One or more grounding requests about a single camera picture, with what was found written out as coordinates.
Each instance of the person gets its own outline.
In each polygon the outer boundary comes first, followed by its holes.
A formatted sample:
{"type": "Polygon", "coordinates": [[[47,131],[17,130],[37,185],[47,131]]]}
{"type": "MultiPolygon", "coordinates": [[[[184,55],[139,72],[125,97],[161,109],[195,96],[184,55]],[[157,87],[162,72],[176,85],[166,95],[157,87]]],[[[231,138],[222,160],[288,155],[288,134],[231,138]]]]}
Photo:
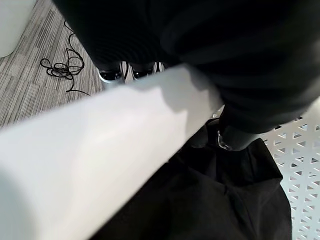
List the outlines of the person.
{"type": "Polygon", "coordinates": [[[107,85],[152,63],[188,63],[225,102],[221,142],[239,151],[319,96],[315,0],[53,0],[107,85]]]}

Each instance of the striped carpet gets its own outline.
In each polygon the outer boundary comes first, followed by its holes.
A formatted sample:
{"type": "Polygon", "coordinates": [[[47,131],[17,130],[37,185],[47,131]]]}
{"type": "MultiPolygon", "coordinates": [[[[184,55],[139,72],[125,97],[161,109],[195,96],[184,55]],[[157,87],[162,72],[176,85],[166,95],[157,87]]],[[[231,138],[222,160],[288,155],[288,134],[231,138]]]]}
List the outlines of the striped carpet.
{"type": "MultiPolygon", "coordinates": [[[[71,81],[48,76],[40,66],[42,58],[65,63],[65,49],[71,32],[50,0],[38,0],[19,45],[9,56],[0,58],[0,127],[38,115],[85,97],[66,92],[71,81]]],[[[75,76],[74,89],[94,95],[102,90],[96,69],[76,37],[71,41],[85,62],[75,76]]]]}

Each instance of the black cable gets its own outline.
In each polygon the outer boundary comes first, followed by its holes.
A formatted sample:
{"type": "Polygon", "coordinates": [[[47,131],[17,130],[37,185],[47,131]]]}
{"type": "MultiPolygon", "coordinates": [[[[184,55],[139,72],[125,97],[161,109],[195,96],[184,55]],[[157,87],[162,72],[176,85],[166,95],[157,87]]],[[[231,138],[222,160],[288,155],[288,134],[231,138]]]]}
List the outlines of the black cable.
{"type": "Polygon", "coordinates": [[[82,58],[82,56],[71,45],[71,38],[72,38],[72,36],[75,35],[75,33],[71,30],[70,27],[67,26],[66,21],[64,21],[64,26],[72,32],[72,34],[70,34],[70,36],[68,38],[68,44],[69,44],[70,48],[67,47],[65,49],[66,55],[67,55],[66,64],[64,64],[62,62],[57,62],[52,66],[52,64],[51,64],[49,59],[42,58],[41,61],[40,61],[40,65],[42,67],[46,68],[46,73],[49,76],[62,78],[62,79],[67,79],[67,80],[71,80],[72,81],[72,86],[71,86],[71,88],[69,90],[66,91],[66,93],[79,92],[79,93],[83,93],[83,94],[86,94],[86,95],[90,96],[88,93],[86,93],[84,91],[73,89],[74,86],[75,86],[75,78],[74,78],[74,76],[78,75],[84,69],[85,61],[82,58]],[[70,52],[74,53],[76,56],[71,56],[70,57],[70,52]],[[79,66],[71,65],[71,60],[72,59],[80,60],[81,64],[79,66]]]}

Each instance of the black bag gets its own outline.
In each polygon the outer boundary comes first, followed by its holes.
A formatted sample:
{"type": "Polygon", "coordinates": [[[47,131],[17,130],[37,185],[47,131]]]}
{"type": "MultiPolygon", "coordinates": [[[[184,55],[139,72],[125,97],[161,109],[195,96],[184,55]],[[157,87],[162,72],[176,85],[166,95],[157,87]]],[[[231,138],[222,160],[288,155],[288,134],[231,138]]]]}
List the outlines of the black bag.
{"type": "Polygon", "coordinates": [[[207,129],[205,147],[184,146],[91,240],[291,240],[282,175],[264,142],[229,152],[207,129]]]}

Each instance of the white furniture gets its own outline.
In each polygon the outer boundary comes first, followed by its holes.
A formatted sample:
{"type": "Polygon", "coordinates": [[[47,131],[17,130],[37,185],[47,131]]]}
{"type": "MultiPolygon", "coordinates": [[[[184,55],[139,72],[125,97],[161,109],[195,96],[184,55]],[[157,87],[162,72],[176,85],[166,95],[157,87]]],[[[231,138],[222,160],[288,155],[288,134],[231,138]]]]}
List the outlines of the white furniture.
{"type": "Polygon", "coordinates": [[[1,131],[0,239],[87,240],[221,106],[178,66],[1,131]]]}
{"type": "Polygon", "coordinates": [[[320,98],[302,118],[263,136],[291,204],[293,240],[320,240],[320,98]]]}
{"type": "Polygon", "coordinates": [[[36,0],[0,0],[0,58],[15,50],[35,3],[36,0]]]}

